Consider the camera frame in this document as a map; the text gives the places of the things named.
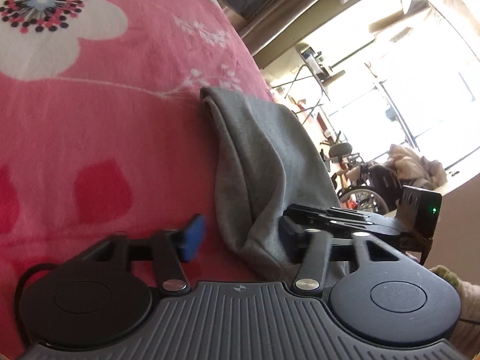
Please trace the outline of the person green sleeve forearm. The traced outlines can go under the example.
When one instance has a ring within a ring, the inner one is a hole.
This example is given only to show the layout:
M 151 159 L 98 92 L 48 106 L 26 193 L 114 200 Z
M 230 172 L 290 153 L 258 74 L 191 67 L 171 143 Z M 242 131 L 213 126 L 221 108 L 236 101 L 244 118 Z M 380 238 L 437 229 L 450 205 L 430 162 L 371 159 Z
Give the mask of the person green sleeve forearm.
M 461 280 L 442 265 L 431 271 L 450 283 L 460 296 L 460 318 L 450 342 L 465 356 L 474 359 L 479 356 L 479 285 Z

